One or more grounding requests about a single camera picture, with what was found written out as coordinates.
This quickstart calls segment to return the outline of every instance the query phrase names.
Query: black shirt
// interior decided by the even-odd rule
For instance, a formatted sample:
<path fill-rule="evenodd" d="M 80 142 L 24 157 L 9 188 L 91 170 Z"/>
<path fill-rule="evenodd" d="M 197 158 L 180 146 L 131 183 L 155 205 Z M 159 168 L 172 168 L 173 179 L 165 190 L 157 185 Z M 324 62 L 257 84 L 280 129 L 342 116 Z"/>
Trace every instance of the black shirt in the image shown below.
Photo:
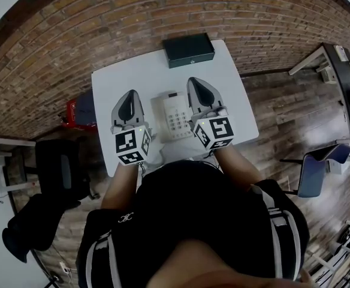
<path fill-rule="evenodd" d="M 309 231 L 301 211 L 274 180 L 257 185 L 280 209 L 294 216 L 301 244 L 301 265 Z M 145 287 L 182 240 L 199 239 L 239 273 L 274 277 L 270 216 L 260 195 L 245 193 L 208 164 L 180 161 L 148 174 L 131 210 L 101 209 L 89 213 L 77 257 L 79 286 L 87 287 L 86 256 L 90 246 L 111 230 L 123 287 Z M 294 251 L 291 232 L 280 242 L 282 258 Z M 283 277 L 292 278 L 295 264 L 283 261 Z M 112 287 L 108 250 L 95 250 L 92 285 Z"/>

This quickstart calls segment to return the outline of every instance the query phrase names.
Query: black desk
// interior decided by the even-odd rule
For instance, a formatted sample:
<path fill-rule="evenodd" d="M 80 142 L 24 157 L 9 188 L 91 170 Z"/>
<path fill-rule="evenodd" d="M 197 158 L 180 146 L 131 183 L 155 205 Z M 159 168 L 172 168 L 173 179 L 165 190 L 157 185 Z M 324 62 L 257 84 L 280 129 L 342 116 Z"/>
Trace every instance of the black desk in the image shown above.
<path fill-rule="evenodd" d="M 346 48 L 344 48 L 344 50 L 350 61 L 349 50 Z M 329 66 L 332 67 L 337 76 L 337 82 L 339 83 L 339 87 L 346 107 L 345 109 L 347 114 L 347 123 L 350 133 L 350 64 L 349 61 L 342 62 L 340 60 L 333 45 L 322 43 L 322 45 L 317 50 L 315 50 L 311 55 L 309 55 L 307 58 L 305 58 L 303 61 L 297 64 L 288 73 L 290 75 L 296 73 L 298 70 L 302 69 L 304 66 L 306 66 L 322 54 L 324 54 Z"/>

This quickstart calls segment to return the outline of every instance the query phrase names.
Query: wooden floor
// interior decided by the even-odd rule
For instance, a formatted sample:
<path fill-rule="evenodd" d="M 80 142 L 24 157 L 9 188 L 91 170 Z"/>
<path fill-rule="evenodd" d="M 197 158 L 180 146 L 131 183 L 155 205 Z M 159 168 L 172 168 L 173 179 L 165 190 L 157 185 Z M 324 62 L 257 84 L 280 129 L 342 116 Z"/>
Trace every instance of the wooden floor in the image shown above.
<path fill-rule="evenodd" d="M 299 71 L 293 76 L 287 73 L 266 74 L 243 78 L 254 111 L 260 136 L 238 145 L 265 178 L 279 181 L 284 189 L 296 189 L 300 166 L 280 163 L 281 158 L 301 158 L 316 148 L 330 145 L 336 139 L 349 137 L 343 107 L 336 85 L 326 85 L 313 71 Z M 60 131 L 51 137 L 75 138 L 82 131 Z M 103 194 L 110 178 L 102 164 L 102 154 L 97 135 L 88 135 L 82 143 L 81 158 L 89 169 L 92 187 Z M 38 191 L 17 191 L 14 199 L 18 209 Z M 292 197 L 307 218 L 310 229 L 310 244 L 304 266 L 315 267 L 312 253 L 327 256 L 327 241 L 336 237 L 345 220 L 350 219 L 350 168 L 343 175 L 326 176 L 322 194 L 314 199 Z M 65 284 L 61 287 L 77 287 L 73 271 L 73 284 L 59 267 L 60 261 L 75 268 L 76 252 L 80 245 L 86 216 L 99 208 L 101 201 L 85 199 L 76 209 L 67 211 L 59 223 L 56 237 L 48 251 L 38 253 L 47 269 L 61 274 Z"/>

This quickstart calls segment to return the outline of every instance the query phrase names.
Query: black and white cube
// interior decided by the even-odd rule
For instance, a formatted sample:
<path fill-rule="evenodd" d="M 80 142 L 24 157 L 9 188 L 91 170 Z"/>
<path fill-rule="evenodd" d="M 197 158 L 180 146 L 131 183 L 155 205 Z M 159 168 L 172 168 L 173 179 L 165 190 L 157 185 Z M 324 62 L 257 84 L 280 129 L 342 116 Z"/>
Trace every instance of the black and white cube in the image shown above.
<path fill-rule="evenodd" d="M 151 138 L 144 125 L 121 131 L 114 134 L 114 137 L 120 163 L 127 166 L 147 159 Z"/>
<path fill-rule="evenodd" d="M 199 119 L 194 134 L 208 151 L 225 147 L 235 138 L 233 120 L 229 115 Z"/>

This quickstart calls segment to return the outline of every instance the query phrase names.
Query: chair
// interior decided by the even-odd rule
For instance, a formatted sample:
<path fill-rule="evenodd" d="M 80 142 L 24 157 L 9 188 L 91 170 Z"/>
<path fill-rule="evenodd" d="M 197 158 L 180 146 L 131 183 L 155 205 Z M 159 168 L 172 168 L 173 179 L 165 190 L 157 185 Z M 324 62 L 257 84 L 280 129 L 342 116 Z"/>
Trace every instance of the chair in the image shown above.
<path fill-rule="evenodd" d="M 46 140 L 35 145 L 37 174 L 42 194 L 36 194 L 9 222 L 2 233 L 6 248 L 26 262 L 30 249 L 46 251 L 52 244 L 63 213 L 90 196 L 90 179 L 79 166 L 79 144 L 69 140 Z"/>
<path fill-rule="evenodd" d="M 349 145 L 336 144 L 308 152 L 302 160 L 280 160 L 280 162 L 301 165 L 298 190 L 284 191 L 284 193 L 305 198 L 319 196 L 324 180 L 326 160 L 332 159 L 343 164 L 347 160 L 349 153 Z"/>

